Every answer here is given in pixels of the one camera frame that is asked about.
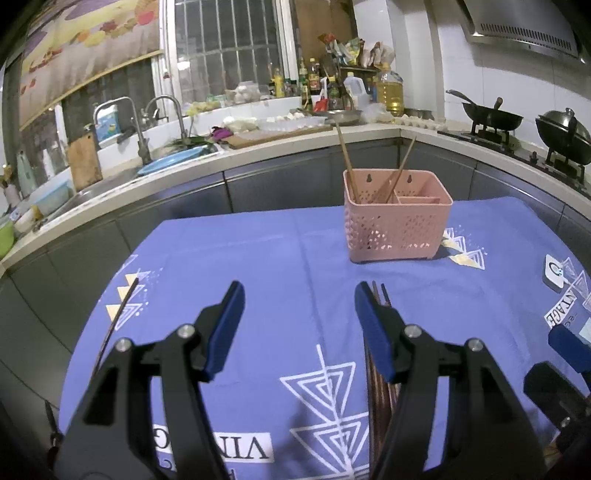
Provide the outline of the chopstick bundle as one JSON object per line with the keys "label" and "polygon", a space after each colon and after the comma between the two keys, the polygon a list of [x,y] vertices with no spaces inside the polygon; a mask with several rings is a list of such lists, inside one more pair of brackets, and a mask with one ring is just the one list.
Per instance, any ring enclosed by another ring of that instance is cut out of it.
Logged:
{"label": "chopstick bundle", "polygon": [[389,384],[379,373],[370,354],[367,338],[365,343],[365,359],[368,387],[369,425],[370,425],[370,479],[376,476],[381,464],[383,450],[389,440],[389,428],[396,412],[400,386]]}

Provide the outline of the chrome kitchen faucet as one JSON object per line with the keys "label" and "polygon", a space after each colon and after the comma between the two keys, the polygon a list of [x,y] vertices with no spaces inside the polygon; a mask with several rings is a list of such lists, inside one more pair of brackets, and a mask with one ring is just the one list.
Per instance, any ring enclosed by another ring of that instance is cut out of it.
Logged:
{"label": "chrome kitchen faucet", "polygon": [[102,110],[107,109],[108,107],[111,107],[113,105],[117,105],[117,104],[125,103],[125,102],[127,102],[130,105],[132,115],[130,116],[129,120],[123,121],[123,125],[125,126],[125,129],[121,129],[121,131],[125,132],[125,131],[128,131],[130,127],[133,127],[133,130],[138,137],[137,153],[142,161],[142,165],[146,166],[152,162],[152,159],[150,157],[147,140],[144,137],[142,129],[139,124],[139,116],[137,114],[136,105],[131,97],[121,96],[121,97],[118,97],[118,98],[115,98],[112,100],[108,100],[106,102],[103,102],[103,103],[97,105],[93,111],[93,122],[95,125],[98,125],[98,114]]}

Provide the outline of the thin stick at table edge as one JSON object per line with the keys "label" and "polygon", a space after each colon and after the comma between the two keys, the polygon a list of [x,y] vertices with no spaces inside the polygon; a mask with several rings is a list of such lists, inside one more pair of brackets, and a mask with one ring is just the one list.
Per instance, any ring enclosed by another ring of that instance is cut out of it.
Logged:
{"label": "thin stick at table edge", "polygon": [[91,379],[96,375],[96,373],[98,372],[100,365],[101,365],[101,360],[102,357],[104,355],[104,352],[106,350],[107,344],[113,334],[113,332],[115,331],[115,327],[117,325],[117,322],[119,321],[119,318],[122,316],[127,303],[129,302],[134,290],[136,289],[137,285],[139,283],[139,279],[137,277],[135,277],[132,281],[132,283],[127,287],[127,290],[125,292],[125,295],[119,305],[119,307],[117,308],[116,312],[115,312],[115,316],[113,317],[113,319],[111,320],[110,326],[108,327],[106,334],[103,338],[103,341],[101,343],[101,346],[99,348],[97,357],[95,359],[94,365],[93,365],[93,369],[91,372]]}

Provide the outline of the white square device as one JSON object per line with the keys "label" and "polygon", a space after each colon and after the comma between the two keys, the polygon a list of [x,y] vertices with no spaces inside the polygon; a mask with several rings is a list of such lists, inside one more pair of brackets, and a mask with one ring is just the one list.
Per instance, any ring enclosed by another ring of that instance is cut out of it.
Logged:
{"label": "white square device", "polygon": [[560,261],[552,255],[545,256],[543,281],[553,291],[560,293],[565,286],[564,267]]}

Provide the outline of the green bowl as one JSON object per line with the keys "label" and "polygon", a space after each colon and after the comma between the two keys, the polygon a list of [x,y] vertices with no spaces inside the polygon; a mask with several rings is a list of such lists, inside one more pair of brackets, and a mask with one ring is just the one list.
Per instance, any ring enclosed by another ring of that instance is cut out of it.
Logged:
{"label": "green bowl", "polygon": [[15,242],[14,226],[9,217],[3,218],[0,224],[0,258],[3,259]]}

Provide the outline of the wooden cutting board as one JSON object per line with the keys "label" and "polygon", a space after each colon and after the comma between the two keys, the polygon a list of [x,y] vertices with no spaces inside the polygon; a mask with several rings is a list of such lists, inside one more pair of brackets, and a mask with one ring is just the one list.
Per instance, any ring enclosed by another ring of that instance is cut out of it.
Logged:
{"label": "wooden cutting board", "polygon": [[66,150],[66,156],[76,192],[103,179],[93,132],[86,132],[71,142]]}

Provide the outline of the lidded black pot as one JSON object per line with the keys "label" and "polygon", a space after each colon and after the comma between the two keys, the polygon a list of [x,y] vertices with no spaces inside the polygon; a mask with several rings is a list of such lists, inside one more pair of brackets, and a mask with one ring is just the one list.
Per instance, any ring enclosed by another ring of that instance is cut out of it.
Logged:
{"label": "lidded black pot", "polygon": [[547,163],[553,154],[583,166],[590,163],[590,133],[571,108],[550,110],[539,115],[536,126],[540,138],[548,147]]}

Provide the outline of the leaning chopstick in basket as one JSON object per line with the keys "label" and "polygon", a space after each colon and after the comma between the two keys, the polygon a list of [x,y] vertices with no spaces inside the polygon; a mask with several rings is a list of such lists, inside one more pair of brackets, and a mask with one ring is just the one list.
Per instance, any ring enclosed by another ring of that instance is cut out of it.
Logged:
{"label": "leaning chopstick in basket", "polygon": [[403,158],[403,161],[401,162],[399,169],[396,172],[393,172],[388,177],[386,182],[376,192],[376,194],[374,195],[373,200],[372,200],[373,203],[388,204],[389,201],[394,197],[394,191],[396,190],[396,187],[401,179],[401,176],[407,166],[408,159],[414,149],[416,140],[417,140],[417,138],[412,139],[410,146],[407,150],[407,153],[406,153],[405,157]]}

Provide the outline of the blue plastic basin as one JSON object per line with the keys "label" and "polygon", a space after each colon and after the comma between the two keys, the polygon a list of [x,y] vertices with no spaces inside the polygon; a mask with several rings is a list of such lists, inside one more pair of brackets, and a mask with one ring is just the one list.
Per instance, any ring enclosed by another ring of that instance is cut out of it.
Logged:
{"label": "blue plastic basin", "polygon": [[162,157],[158,160],[154,160],[150,164],[143,166],[141,169],[139,169],[137,171],[137,175],[139,177],[146,176],[146,175],[161,171],[163,169],[178,165],[178,164],[183,163],[185,161],[193,160],[195,158],[200,158],[203,156],[216,154],[216,153],[217,153],[217,149],[214,146],[212,146],[211,144],[198,145],[194,148],[184,150],[184,151],[179,151],[174,154],[170,154],[165,157]]}

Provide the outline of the light wooden chopstick in basket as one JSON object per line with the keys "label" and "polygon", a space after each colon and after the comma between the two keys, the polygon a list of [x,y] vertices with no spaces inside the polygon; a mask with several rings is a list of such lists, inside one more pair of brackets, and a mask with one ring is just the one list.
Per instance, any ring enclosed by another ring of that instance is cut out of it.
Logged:
{"label": "light wooden chopstick in basket", "polygon": [[355,178],[355,174],[353,173],[353,165],[351,162],[351,158],[349,158],[349,151],[348,151],[348,147],[346,147],[345,138],[342,135],[341,126],[339,125],[339,122],[337,120],[335,120],[335,130],[337,130],[337,133],[339,136],[339,145],[341,145],[341,148],[342,148],[342,155],[344,156],[344,160],[345,160],[345,164],[346,164],[346,173],[348,174],[348,177],[349,177],[349,185],[351,185],[352,190],[353,190],[353,200],[355,200],[355,203],[359,203],[359,190],[358,190],[358,187],[356,186],[356,178]]}

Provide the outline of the blue detergent bottle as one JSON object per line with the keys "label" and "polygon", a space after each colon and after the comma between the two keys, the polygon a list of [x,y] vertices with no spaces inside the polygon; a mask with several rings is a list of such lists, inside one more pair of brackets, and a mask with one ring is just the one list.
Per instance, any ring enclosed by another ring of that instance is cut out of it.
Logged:
{"label": "blue detergent bottle", "polygon": [[98,142],[106,141],[121,133],[118,121],[118,107],[116,104],[98,111],[95,129]]}

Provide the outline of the metal bowl on counter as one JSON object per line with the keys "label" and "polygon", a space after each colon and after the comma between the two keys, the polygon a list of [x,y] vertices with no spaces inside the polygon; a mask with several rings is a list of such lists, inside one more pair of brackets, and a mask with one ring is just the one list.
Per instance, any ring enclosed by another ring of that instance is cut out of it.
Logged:
{"label": "metal bowl on counter", "polygon": [[325,117],[331,125],[339,126],[351,126],[359,124],[362,117],[362,111],[360,110],[331,110],[320,112],[321,116]]}

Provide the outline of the white plastic jug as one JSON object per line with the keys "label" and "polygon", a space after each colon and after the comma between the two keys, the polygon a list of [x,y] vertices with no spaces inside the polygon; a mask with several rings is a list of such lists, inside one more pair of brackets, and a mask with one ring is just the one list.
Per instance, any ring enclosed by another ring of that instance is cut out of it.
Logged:
{"label": "white plastic jug", "polygon": [[344,85],[352,98],[353,107],[356,110],[366,109],[370,105],[370,95],[366,90],[365,83],[360,77],[356,77],[353,72],[346,74]]}

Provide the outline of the large cooking oil bottle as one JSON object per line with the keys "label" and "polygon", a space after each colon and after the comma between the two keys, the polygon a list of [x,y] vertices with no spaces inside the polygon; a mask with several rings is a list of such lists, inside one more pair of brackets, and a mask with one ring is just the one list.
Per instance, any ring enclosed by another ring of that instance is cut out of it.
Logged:
{"label": "large cooking oil bottle", "polygon": [[402,117],[405,113],[404,80],[394,72],[389,63],[380,66],[377,80],[377,98],[394,117]]}

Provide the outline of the fruit print window blind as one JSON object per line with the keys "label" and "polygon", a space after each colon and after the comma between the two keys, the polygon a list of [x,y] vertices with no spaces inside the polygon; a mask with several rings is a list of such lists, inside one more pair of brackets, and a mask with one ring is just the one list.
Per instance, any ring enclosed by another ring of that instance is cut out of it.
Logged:
{"label": "fruit print window blind", "polygon": [[49,1],[21,57],[19,129],[97,78],[161,53],[158,0]]}

